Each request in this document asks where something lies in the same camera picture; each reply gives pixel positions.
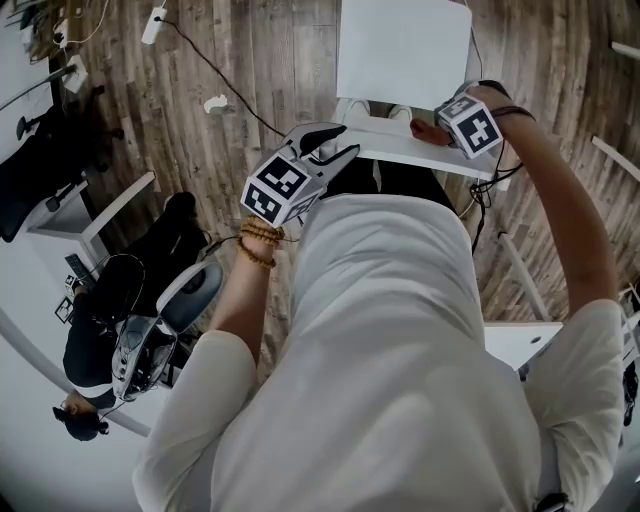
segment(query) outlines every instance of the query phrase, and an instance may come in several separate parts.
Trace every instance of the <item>white box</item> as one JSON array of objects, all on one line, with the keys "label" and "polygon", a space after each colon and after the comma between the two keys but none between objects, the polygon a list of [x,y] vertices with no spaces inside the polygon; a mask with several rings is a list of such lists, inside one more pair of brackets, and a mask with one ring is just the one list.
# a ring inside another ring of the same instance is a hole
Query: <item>white box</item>
[{"label": "white box", "polygon": [[241,203],[273,227],[306,213],[326,187],[304,166],[275,153],[249,178]]},{"label": "white box", "polygon": [[466,93],[438,109],[436,119],[467,158],[475,158],[502,142],[502,134],[487,106]]}]

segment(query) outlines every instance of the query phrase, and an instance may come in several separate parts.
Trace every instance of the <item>hand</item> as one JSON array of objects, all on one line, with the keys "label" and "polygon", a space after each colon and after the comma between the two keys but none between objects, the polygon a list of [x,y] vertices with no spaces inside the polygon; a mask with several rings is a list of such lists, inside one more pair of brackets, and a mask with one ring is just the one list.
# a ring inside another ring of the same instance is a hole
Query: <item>hand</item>
[{"label": "hand", "polygon": [[[513,102],[507,96],[498,92],[493,87],[484,85],[470,87],[467,89],[467,93],[482,101],[489,110],[513,105]],[[448,146],[451,143],[451,135],[439,126],[431,126],[422,119],[414,119],[411,121],[411,133],[416,139],[435,144],[436,146]]]}]

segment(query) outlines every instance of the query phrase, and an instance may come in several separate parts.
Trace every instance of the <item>black chair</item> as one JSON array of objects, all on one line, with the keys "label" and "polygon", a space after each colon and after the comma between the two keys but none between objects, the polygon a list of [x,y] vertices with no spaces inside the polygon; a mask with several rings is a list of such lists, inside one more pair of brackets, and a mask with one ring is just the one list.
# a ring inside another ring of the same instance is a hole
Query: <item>black chair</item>
[{"label": "black chair", "polygon": [[69,105],[69,115],[56,105],[43,116],[18,122],[18,139],[36,125],[37,129],[13,156],[0,164],[0,236],[5,242],[13,241],[41,201],[49,198],[47,208],[56,211],[60,201],[82,182],[85,169],[107,170],[107,165],[98,160],[98,142],[104,135],[122,139],[124,132],[91,129],[94,99],[102,93],[104,87],[92,90],[87,108],[80,116],[75,115],[77,104]]}]

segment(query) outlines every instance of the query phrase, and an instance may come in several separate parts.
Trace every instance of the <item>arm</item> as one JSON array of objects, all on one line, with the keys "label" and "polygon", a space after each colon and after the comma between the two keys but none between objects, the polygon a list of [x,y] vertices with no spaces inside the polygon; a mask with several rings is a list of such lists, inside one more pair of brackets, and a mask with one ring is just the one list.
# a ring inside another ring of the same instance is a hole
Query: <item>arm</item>
[{"label": "arm", "polygon": [[[249,237],[242,241],[254,256],[271,261],[270,245]],[[254,383],[269,275],[238,251],[211,331],[196,344],[134,470],[143,510],[185,510],[202,499],[192,495],[194,488],[209,494],[203,482],[211,482],[217,442]]]},{"label": "arm", "polygon": [[[512,104],[490,87],[474,87],[468,92],[490,110]],[[613,253],[586,190],[533,119],[511,114],[496,122],[524,163],[542,201],[567,281],[570,314],[597,299],[616,300]]]},{"label": "arm", "polygon": [[[469,92],[491,110],[510,104],[494,89]],[[531,362],[524,391],[539,426],[554,439],[562,491],[575,510],[588,510],[611,480],[624,412],[613,255],[587,192],[536,122],[522,115],[496,121],[542,201],[571,310],[553,342]]]},{"label": "arm", "polygon": [[[267,224],[253,221],[263,229]],[[242,243],[253,255],[271,261],[273,247],[256,238],[243,237]],[[252,262],[242,251],[227,280],[209,328],[235,334],[243,340],[256,364],[260,359],[260,344],[267,307],[267,290],[271,271]]]}]

